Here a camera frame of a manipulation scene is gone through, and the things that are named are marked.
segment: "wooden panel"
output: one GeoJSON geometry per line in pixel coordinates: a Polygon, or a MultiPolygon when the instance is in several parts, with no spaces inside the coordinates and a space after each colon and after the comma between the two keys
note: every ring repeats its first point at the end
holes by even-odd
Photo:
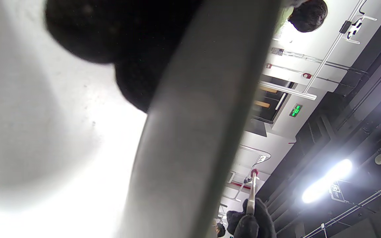
{"type": "Polygon", "coordinates": [[[266,88],[266,87],[263,87],[263,86],[260,86],[260,90],[264,90],[264,91],[267,91],[267,92],[270,92],[270,93],[277,93],[277,90],[275,89],[271,89],[271,88],[266,88]]]}
{"type": "Polygon", "coordinates": [[[270,107],[269,103],[266,103],[266,102],[263,102],[263,101],[255,101],[255,104],[260,106],[260,107],[266,107],[266,108],[270,107]]]}

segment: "ceiling light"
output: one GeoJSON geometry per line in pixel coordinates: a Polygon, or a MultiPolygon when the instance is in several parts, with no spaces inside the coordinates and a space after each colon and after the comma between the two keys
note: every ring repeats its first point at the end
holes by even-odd
{"type": "Polygon", "coordinates": [[[333,166],[327,174],[308,187],[302,194],[302,201],[311,203],[322,197],[333,184],[334,181],[343,179],[349,175],[352,169],[352,162],[348,159],[340,161],[333,166]]]}
{"type": "Polygon", "coordinates": [[[381,154],[377,155],[374,158],[374,161],[375,161],[376,164],[381,165],[381,154]]]}

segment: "metal rod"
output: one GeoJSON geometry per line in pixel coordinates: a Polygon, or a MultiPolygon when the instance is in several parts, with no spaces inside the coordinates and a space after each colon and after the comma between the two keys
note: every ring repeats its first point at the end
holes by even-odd
{"type": "MultiPolygon", "coordinates": [[[[373,195],[369,196],[364,201],[360,202],[360,205],[363,205],[363,206],[367,205],[368,203],[372,202],[373,200],[375,200],[376,198],[378,198],[380,196],[381,196],[381,190],[379,190],[377,193],[374,193],[373,195]]],[[[358,209],[360,209],[360,207],[353,206],[352,208],[346,210],[345,212],[341,213],[337,217],[335,217],[332,220],[328,221],[325,224],[325,227],[328,227],[328,226],[333,225],[334,223],[337,223],[339,220],[342,220],[343,218],[347,217],[348,215],[350,215],[351,213],[353,213],[354,211],[356,211],[358,209]]],[[[320,226],[317,229],[315,229],[312,232],[310,232],[308,235],[304,236],[303,238],[311,238],[314,235],[316,235],[317,233],[321,232],[321,230],[322,230],[322,228],[320,226]]]]}
{"type": "MultiPolygon", "coordinates": [[[[379,153],[378,153],[378,152],[374,153],[374,154],[373,154],[373,158],[376,157],[377,154],[379,154],[379,153]]],[[[370,188],[365,188],[365,187],[359,186],[359,185],[357,185],[357,184],[354,184],[353,182],[348,182],[348,181],[341,180],[341,179],[339,179],[338,182],[345,182],[345,183],[347,183],[347,184],[350,184],[350,185],[352,185],[352,186],[354,186],[354,187],[356,187],[356,188],[362,189],[362,190],[364,190],[364,191],[369,191],[369,192],[372,192],[372,191],[373,191],[373,192],[376,192],[376,193],[380,193],[379,191],[376,191],[376,190],[374,190],[374,189],[370,189],[370,188]]]]}
{"type": "Polygon", "coordinates": [[[299,96],[301,98],[307,98],[307,99],[310,99],[310,100],[315,100],[317,98],[316,95],[312,95],[312,94],[309,94],[309,93],[304,93],[304,92],[301,92],[301,91],[298,91],[298,90],[295,90],[295,89],[290,89],[290,88],[287,88],[287,87],[284,87],[284,86],[280,86],[280,85],[277,85],[277,84],[274,84],[274,83],[268,83],[268,82],[260,82],[260,86],[263,86],[263,87],[268,87],[268,88],[271,88],[271,89],[275,89],[275,90],[279,90],[279,91],[282,91],[282,92],[285,92],[285,93],[289,93],[289,94],[292,94],[292,95],[295,95],[295,96],[299,96]]]}
{"type": "Polygon", "coordinates": [[[240,199],[237,199],[237,198],[234,198],[234,197],[231,197],[231,196],[225,196],[225,195],[223,195],[223,197],[225,197],[225,198],[227,198],[227,199],[230,199],[230,200],[233,200],[233,201],[235,201],[235,202],[241,202],[240,199]]]}
{"type": "MultiPolygon", "coordinates": [[[[355,6],[354,10],[352,11],[351,15],[349,16],[348,18],[348,21],[352,21],[352,18],[354,18],[354,16],[357,14],[358,12],[358,9],[360,8],[360,6],[362,5],[362,3],[364,2],[364,0],[359,0],[357,5],[355,6]]],[[[323,69],[324,67],[324,64],[327,62],[327,60],[329,59],[330,55],[332,54],[332,52],[334,51],[334,49],[336,48],[337,44],[339,43],[340,39],[342,39],[342,34],[341,33],[338,33],[336,39],[334,40],[333,44],[331,45],[330,49],[328,50],[328,52],[326,53],[324,59],[321,61],[319,67],[317,68],[316,72],[314,73],[313,77],[311,78],[311,80],[308,82],[307,84],[307,87],[305,88],[304,90],[304,93],[308,93],[308,90],[310,90],[310,87],[311,85],[314,83],[314,80],[316,80],[316,77],[319,75],[320,71],[323,69]]]]}
{"type": "MultiPolygon", "coordinates": [[[[299,54],[299,53],[295,53],[295,52],[291,52],[291,51],[286,51],[286,50],[283,51],[283,55],[284,56],[289,56],[289,57],[295,57],[295,58],[298,58],[298,59],[303,59],[303,60],[314,62],[314,63],[321,63],[321,61],[322,61],[321,59],[318,59],[318,58],[315,58],[315,57],[306,56],[304,54],[299,54]]],[[[346,70],[346,71],[352,71],[352,72],[355,72],[355,73],[358,73],[358,74],[368,74],[367,71],[364,71],[364,70],[361,70],[361,69],[355,69],[355,68],[352,68],[352,67],[349,67],[349,66],[346,66],[346,65],[343,65],[343,64],[334,63],[334,62],[330,62],[330,61],[327,61],[325,65],[330,66],[330,67],[334,67],[334,68],[337,68],[337,69],[342,69],[342,70],[346,70]]]]}
{"type": "Polygon", "coordinates": [[[347,227],[351,227],[351,225],[349,224],[346,224],[346,223],[343,223],[343,222],[340,222],[340,221],[335,221],[336,223],[339,223],[339,224],[342,224],[344,226],[347,226],[347,227]]]}
{"type": "Polygon", "coordinates": [[[277,106],[275,107],[274,110],[278,110],[278,109],[280,108],[280,105],[281,105],[281,103],[283,102],[283,99],[284,99],[284,97],[285,97],[286,95],[287,95],[286,93],[283,93],[283,94],[281,95],[281,98],[280,98],[280,100],[278,101],[277,106]]]}
{"type": "Polygon", "coordinates": [[[357,206],[357,207],[362,208],[362,209],[366,209],[367,211],[371,212],[372,214],[376,214],[376,213],[377,213],[377,212],[375,212],[373,209],[370,209],[370,208],[368,208],[368,207],[359,205],[358,203],[355,203],[355,202],[349,202],[349,201],[346,201],[346,203],[347,203],[347,204],[354,205],[354,206],[357,206]]]}
{"type": "Polygon", "coordinates": [[[279,7],[280,1],[271,0],[203,1],[151,102],[119,235],[207,234],[248,120],[279,7]]]}
{"type": "Polygon", "coordinates": [[[242,145],[242,144],[239,145],[239,148],[247,150],[247,151],[255,152],[255,153],[259,154],[259,155],[265,155],[266,159],[264,161],[268,160],[271,157],[270,153],[262,151],[260,149],[255,149],[255,148],[252,148],[252,147],[249,147],[249,146],[245,146],[245,145],[242,145]]]}
{"type": "MultiPolygon", "coordinates": [[[[280,68],[280,69],[285,69],[285,70],[288,70],[288,71],[291,71],[291,72],[295,72],[295,73],[298,73],[298,74],[308,74],[308,73],[305,73],[305,72],[302,72],[302,71],[299,71],[299,70],[296,70],[296,69],[290,69],[290,68],[286,68],[286,67],[283,67],[283,66],[278,66],[278,65],[274,65],[274,64],[269,64],[271,65],[272,67],[276,67],[276,68],[280,68]]],[[[354,88],[354,86],[351,86],[351,85],[346,85],[346,84],[343,84],[343,83],[340,83],[340,82],[336,82],[336,81],[333,81],[333,80],[330,80],[330,79],[327,79],[327,78],[323,78],[323,77],[317,77],[318,79],[321,79],[321,80],[325,80],[325,81],[328,81],[328,82],[332,82],[332,83],[337,83],[337,84],[340,84],[340,85],[343,85],[343,86],[346,86],[346,87],[352,87],[354,88]]]]}
{"type": "Polygon", "coordinates": [[[249,178],[249,176],[251,175],[251,173],[252,173],[252,171],[254,170],[255,166],[256,166],[257,164],[259,164],[259,163],[257,163],[257,161],[258,161],[261,157],[262,157],[262,155],[260,154],[260,155],[258,156],[257,160],[255,161],[255,164],[253,164],[253,166],[251,167],[251,170],[249,171],[249,173],[246,175],[245,179],[243,180],[243,183],[240,185],[239,190],[237,191],[236,195],[235,195],[234,198],[233,198],[234,200],[236,200],[236,201],[240,201],[239,199],[237,199],[237,196],[239,196],[239,193],[242,191],[243,187],[245,186],[245,183],[246,183],[245,181],[249,178]]]}
{"type": "Polygon", "coordinates": [[[255,212],[255,193],[257,193],[257,174],[256,169],[251,171],[252,175],[252,184],[251,192],[249,193],[248,204],[246,205],[246,214],[254,215],[255,212]]]}

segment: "fluorescent light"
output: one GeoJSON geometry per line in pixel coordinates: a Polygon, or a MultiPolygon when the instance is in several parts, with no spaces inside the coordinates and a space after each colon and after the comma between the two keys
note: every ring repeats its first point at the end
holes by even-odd
{"type": "Polygon", "coordinates": [[[348,159],[340,161],[333,166],[327,174],[308,187],[302,194],[302,201],[304,203],[311,203],[318,200],[325,193],[327,193],[330,186],[334,181],[343,179],[349,175],[352,169],[352,162],[348,159]]]}
{"type": "Polygon", "coordinates": [[[311,203],[318,200],[327,192],[330,185],[331,184],[324,178],[316,181],[304,191],[302,194],[302,201],[305,203],[311,203]]]}
{"type": "Polygon", "coordinates": [[[344,179],[349,175],[352,169],[352,162],[348,159],[340,161],[332,169],[330,169],[324,178],[329,182],[334,182],[339,179],[344,179]]]}
{"type": "Polygon", "coordinates": [[[280,85],[277,85],[277,84],[274,84],[274,83],[269,83],[269,82],[261,81],[260,82],[260,86],[263,86],[263,87],[266,87],[266,88],[275,89],[275,90],[279,90],[281,92],[289,93],[289,94],[292,94],[292,95],[295,95],[295,96],[298,96],[298,97],[301,97],[301,98],[307,98],[307,99],[310,99],[310,100],[315,100],[317,98],[316,95],[309,94],[309,93],[304,93],[304,92],[298,91],[296,89],[290,89],[290,88],[287,88],[285,86],[280,86],[280,85]]]}

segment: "ceiling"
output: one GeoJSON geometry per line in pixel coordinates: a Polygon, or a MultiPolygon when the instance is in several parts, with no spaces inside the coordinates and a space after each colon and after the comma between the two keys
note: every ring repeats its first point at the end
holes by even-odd
{"type": "MultiPolygon", "coordinates": [[[[275,47],[283,48],[287,51],[306,54],[307,56],[316,58],[322,58],[325,56],[329,50],[329,47],[333,43],[333,40],[337,36],[337,30],[340,29],[342,22],[346,20],[356,3],[357,1],[355,0],[327,2],[329,7],[329,14],[322,27],[311,33],[292,32],[291,34],[287,34],[291,35],[291,42],[289,42],[289,40],[281,42],[273,41],[272,44],[275,47]]],[[[363,28],[363,31],[359,32],[360,35],[357,35],[357,37],[359,37],[357,39],[360,40],[361,44],[354,45],[342,40],[337,45],[337,48],[333,51],[329,61],[352,66],[361,70],[367,70],[370,68],[373,61],[375,61],[381,52],[381,7],[378,8],[378,4],[378,2],[369,1],[362,7],[364,12],[368,12],[368,14],[374,15],[378,18],[378,21],[365,22],[365,25],[363,26],[365,28],[363,28]]],[[[311,74],[313,74],[313,72],[315,72],[318,67],[317,63],[295,59],[292,57],[277,56],[273,54],[269,55],[267,62],[274,65],[296,69],[302,72],[308,72],[311,74]]],[[[295,82],[297,83],[295,89],[300,91],[305,89],[308,81],[298,73],[279,68],[265,69],[263,74],[295,82]]],[[[301,139],[301,131],[304,131],[304,133],[308,134],[310,137],[311,134],[314,134],[314,136],[316,136],[316,134],[320,135],[320,131],[318,129],[317,131],[313,131],[315,128],[313,128],[310,124],[307,124],[307,121],[310,121],[310,118],[312,118],[313,114],[316,115],[315,112],[319,110],[328,110],[330,105],[336,107],[345,107],[348,101],[350,101],[349,98],[354,97],[354,94],[356,95],[356,92],[359,91],[359,89],[354,90],[354,88],[357,85],[359,85],[358,87],[361,88],[361,86],[365,84],[364,81],[366,81],[365,78],[363,78],[364,81],[360,81],[361,75],[359,74],[346,72],[344,70],[329,66],[326,66],[320,72],[320,77],[331,79],[336,82],[341,82],[342,84],[352,87],[348,90],[347,86],[342,86],[337,83],[330,83],[317,79],[314,82],[313,87],[311,87],[309,90],[309,93],[317,96],[316,100],[308,100],[295,95],[290,95],[286,99],[285,104],[281,107],[278,116],[274,120],[274,124],[266,125],[267,137],[261,137],[250,132],[245,132],[243,135],[241,144],[260,149],[271,154],[271,159],[256,166],[257,169],[263,172],[261,183],[268,181],[260,190],[260,193],[265,194],[262,196],[264,199],[269,198],[267,195],[273,193],[280,185],[280,183],[290,176],[293,167],[297,165],[288,163],[288,161],[291,160],[289,157],[292,154],[296,154],[295,150],[298,149],[298,146],[300,146],[302,143],[306,143],[303,139],[301,139]],[[335,94],[333,94],[335,96],[330,96],[331,92],[334,92],[335,90],[337,91],[335,94]],[[295,104],[302,104],[303,108],[297,117],[292,118],[289,116],[289,112],[292,110],[295,104]]],[[[377,105],[381,98],[378,97],[372,100],[376,100],[377,105]]],[[[235,163],[246,164],[247,169],[245,172],[242,171],[242,174],[247,175],[250,172],[250,168],[253,165],[253,158],[238,154],[235,161],[235,163]]],[[[229,186],[227,187],[227,190],[224,192],[224,194],[226,196],[229,196],[229,193],[236,194],[238,188],[234,187],[234,189],[235,190],[231,190],[231,187],[229,186]]],[[[224,198],[222,199],[222,203],[228,205],[228,209],[231,210],[241,206],[239,202],[230,199],[225,200],[224,198]]]]}
{"type": "MultiPolygon", "coordinates": [[[[352,92],[343,97],[327,93],[298,132],[297,142],[258,192],[274,219],[278,237],[295,237],[298,227],[305,234],[326,223],[352,205],[332,201],[325,195],[314,204],[303,204],[301,194],[337,161],[349,158],[354,173],[341,182],[345,199],[361,202],[381,189],[381,165],[374,162],[381,153],[381,28],[354,66],[368,70],[352,92]]],[[[343,82],[351,83],[347,74],[343,82]]],[[[368,205],[381,211],[381,197],[368,205]]],[[[364,220],[372,212],[359,210],[327,228],[332,236],[364,220]]]]}

